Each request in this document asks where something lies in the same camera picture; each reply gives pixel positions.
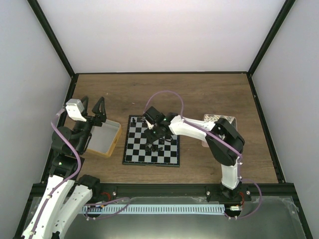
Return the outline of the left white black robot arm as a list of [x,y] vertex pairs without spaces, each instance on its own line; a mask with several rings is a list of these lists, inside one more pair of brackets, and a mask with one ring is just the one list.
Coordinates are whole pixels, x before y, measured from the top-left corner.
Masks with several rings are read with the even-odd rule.
[[100,180],[90,175],[77,178],[81,167],[81,155],[92,137],[92,129],[101,127],[107,120],[105,99],[101,97],[88,115],[88,97],[70,99],[56,114],[67,115],[75,126],[53,128],[51,149],[54,154],[49,177],[42,199],[22,239],[62,239],[77,214],[89,201],[97,201],[102,195]]

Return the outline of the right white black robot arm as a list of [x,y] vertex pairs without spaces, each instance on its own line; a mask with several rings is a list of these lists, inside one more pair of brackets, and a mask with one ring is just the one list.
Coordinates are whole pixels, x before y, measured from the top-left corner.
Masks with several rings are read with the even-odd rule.
[[185,118],[176,113],[144,113],[145,130],[149,142],[168,135],[188,136],[206,142],[213,157],[221,165],[220,194],[228,201],[239,195],[241,176],[239,167],[245,140],[225,118],[215,122]]

